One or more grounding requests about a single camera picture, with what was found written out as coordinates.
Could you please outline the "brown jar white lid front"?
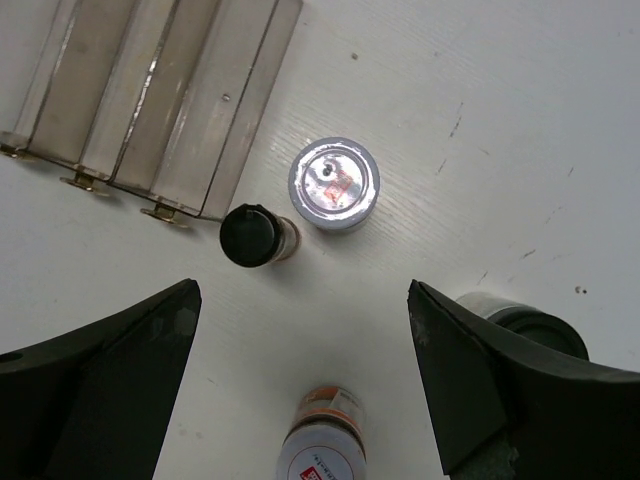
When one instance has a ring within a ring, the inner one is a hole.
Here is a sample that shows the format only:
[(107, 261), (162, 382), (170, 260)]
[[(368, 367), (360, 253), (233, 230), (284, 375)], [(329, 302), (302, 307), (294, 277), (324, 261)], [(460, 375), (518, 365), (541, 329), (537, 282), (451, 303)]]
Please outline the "brown jar white lid front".
[(326, 385), (300, 401), (279, 454), (275, 477), (365, 480), (364, 410), (351, 392)]

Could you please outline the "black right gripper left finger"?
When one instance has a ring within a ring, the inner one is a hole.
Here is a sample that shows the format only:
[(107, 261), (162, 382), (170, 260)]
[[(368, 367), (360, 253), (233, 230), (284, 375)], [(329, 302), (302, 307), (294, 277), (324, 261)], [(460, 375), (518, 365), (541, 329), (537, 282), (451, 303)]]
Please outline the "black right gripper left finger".
[(4, 479), (150, 479), (201, 310), (185, 279), (1, 356)]

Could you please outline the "brown jar white lid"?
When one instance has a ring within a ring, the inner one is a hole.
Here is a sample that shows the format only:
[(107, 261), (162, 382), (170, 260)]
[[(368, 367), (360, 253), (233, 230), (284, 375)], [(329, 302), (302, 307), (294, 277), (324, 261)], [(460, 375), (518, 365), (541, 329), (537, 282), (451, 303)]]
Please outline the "brown jar white lid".
[(380, 172), (371, 153), (344, 137), (327, 137), (304, 147), (288, 177), (297, 213), (329, 233), (347, 233), (371, 216), (381, 190)]
[(364, 410), (351, 392), (326, 385), (300, 401), (279, 454), (275, 477), (365, 480)]

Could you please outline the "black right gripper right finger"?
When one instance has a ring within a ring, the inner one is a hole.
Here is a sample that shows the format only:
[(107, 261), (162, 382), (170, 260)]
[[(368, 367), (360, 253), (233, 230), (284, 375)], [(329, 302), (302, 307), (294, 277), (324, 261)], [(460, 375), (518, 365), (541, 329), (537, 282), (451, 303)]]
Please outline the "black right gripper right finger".
[(413, 281), (408, 312), (443, 472), (453, 479), (635, 479), (639, 376), (485, 320)]

